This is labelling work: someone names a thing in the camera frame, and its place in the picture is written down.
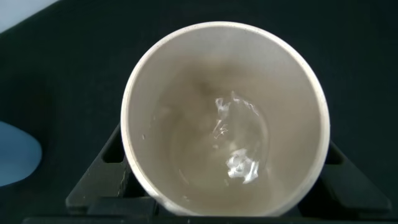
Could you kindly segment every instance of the liquid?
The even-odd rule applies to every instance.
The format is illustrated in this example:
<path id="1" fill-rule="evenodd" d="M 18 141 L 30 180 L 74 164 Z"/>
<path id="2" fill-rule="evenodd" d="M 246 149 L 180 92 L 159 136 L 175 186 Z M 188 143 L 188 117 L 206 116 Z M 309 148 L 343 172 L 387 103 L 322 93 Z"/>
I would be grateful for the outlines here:
<path id="1" fill-rule="evenodd" d="M 242 189 L 250 191 L 265 169 L 265 119 L 234 90 L 181 78 L 166 89 L 155 117 L 168 124 L 164 138 L 175 175 L 187 190 L 186 201 L 197 192 L 230 197 Z"/>

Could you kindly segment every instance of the black surface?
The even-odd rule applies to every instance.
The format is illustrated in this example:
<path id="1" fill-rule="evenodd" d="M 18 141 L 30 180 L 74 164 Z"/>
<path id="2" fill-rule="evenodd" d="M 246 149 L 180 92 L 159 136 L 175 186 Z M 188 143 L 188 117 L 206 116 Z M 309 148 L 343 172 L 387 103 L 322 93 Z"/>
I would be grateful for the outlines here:
<path id="1" fill-rule="evenodd" d="M 66 212 L 65 197 L 119 121 L 135 63 L 163 36 L 205 21 L 260 27 L 302 54 L 326 94 L 332 140 L 398 204 L 396 9 L 395 1 L 55 3 L 0 35 L 0 120 L 44 148 L 32 176 L 0 188 L 0 217 Z"/>

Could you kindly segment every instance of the cup rim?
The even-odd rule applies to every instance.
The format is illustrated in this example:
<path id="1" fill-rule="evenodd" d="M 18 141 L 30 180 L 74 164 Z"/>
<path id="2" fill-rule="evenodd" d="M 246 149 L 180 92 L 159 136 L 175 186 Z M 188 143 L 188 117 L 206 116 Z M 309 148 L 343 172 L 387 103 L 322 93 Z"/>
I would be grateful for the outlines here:
<path id="1" fill-rule="evenodd" d="M 279 37 L 262 30 L 260 28 L 250 26 L 247 24 L 242 24 L 238 22 L 204 22 L 199 24 L 194 24 L 191 26 L 187 26 L 181 28 L 179 30 L 174 31 L 173 33 L 165 36 L 160 39 L 156 44 L 154 44 L 137 62 L 134 67 L 132 73 L 130 74 L 129 80 L 127 81 L 126 89 L 123 94 L 122 107 L 121 107 L 121 136 L 123 140 L 123 147 L 126 153 L 127 161 L 136 176 L 137 180 L 140 182 L 142 187 L 146 190 L 146 192 L 154 197 L 160 204 L 162 204 L 167 210 L 177 214 L 177 215 L 206 215 L 199 214 L 194 211 L 191 211 L 187 208 L 181 207 L 171 199 L 169 199 L 166 195 L 164 195 L 156 186 L 149 180 L 149 178 L 142 171 L 142 167 L 138 163 L 136 159 L 136 155 L 134 153 L 134 149 L 132 146 L 130 132 L 128 127 L 128 120 L 130 113 L 128 113 L 128 108 L 130 107 L 130 97 L 132 93 L 132 89 L 136 83 L 138 74 L 141 71 L 143 65 L 147 62 L 147 60 L 154 54 L 157 49 L 161 46 L 165 45 L 168 41 L 173 38 L 185 34 L 187 32 L 204 29 L 209 27 L 230 27 L 235 29 L 243 29 L 249 32 L 257 33 L 264 38 L 267 38 L 273 41 L 275 44 L 282 47 L 287 53 L 290 54 L 291 57 L 294 58 L 301 66 L 302 70 L 305 72 L 317 99 L 318 110 L 320 114 L 320 139 L 318 143 L 317 154 L 315 155 L 315 160 L 310 168 L 310 171 L 305 176 L 301 184 L 292 192 L 291 196 L 285 200 L 280 205 L 265 211 L 264 213 L 257 214 L 257 216 L 279 216 L 287 211 L 289 211 L 292 207 L 294 207 L 304 196 L 310 191 L 312 186 L 315 184 L 315 181 L 318 179 L 320 172 L 323 168 L 323 164 L 325 163 L 326 154 L 328 151 L 328 145 L 330 140 L 330 120 L 329 120 L 329 112 L 328 106 L 326 103 L 326 98 L 321 88 L 321 85 L 315 76 L 314 72 L 310 68 L 309 64 L 304 60 L 304 58 L 291 47 L 289 44 L 284 42 Z"/>

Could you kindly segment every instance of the white paper cup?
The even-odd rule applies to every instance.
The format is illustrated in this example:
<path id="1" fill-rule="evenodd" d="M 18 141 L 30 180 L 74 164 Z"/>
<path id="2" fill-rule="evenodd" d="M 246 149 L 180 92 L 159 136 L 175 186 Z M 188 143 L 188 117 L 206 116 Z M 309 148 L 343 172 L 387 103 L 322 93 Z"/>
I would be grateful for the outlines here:
<path id="1" fill-rule="evenodd" d="M 206 91 L 234 91 L 244 96 L 264 117 L 266 162 L 261 161 L 255 181 L 223 186 L 223 190 L 217 185 L 217 172 L 206 169 L 217 160 L 200 167 L 196 163 L 203 159 L 193 159 L 183 161 L 186 167 L 176 168 L 184 157 L 170 155 L 170 142 L 184 144 L 191 133 L 175 138 L 178 113 L 173 114 L 174 106 L 185 105 L 182 114 L 198 129 L 215 122 L 198 118 L 211 105 L 195 94 L 195 87 L 181 81 L 184 74 Z M 167 102 L 170 106 L 159 107 L 167 92 L 174 90 Z M 317 180 L 328 149 L 330 124 L 322 88 L 291 46 L 253 26 L 206 22 L 169 34 L 142 56 L 124 92 L 121 132 L 134 175 L 171 212 L 278 216 L 298 203 Z M 208 149 L 198 153 L 213 156 Z M 225 166 L 225 160 L 219 163 Z M 195 183 L 184 180 L 178 173 L 184 169 L 191 169 L 190 175 L 200 173 L 201 179 Z"/>

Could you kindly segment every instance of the black stand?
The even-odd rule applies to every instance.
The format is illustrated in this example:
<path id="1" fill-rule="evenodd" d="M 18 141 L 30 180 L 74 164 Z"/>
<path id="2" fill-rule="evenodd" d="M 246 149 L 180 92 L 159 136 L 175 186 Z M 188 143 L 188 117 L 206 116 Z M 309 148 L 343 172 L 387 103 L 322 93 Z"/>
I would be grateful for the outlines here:
<path id="1" fill-rule="evenodd" d="M 320 178 L 279 218 L 177 217 L 148 196 L 124 158 L 120 125 L 66 199 L 71 216 L 33 223 L 348 223 L 391 222 L 389 199 L 331 142 Z"/>

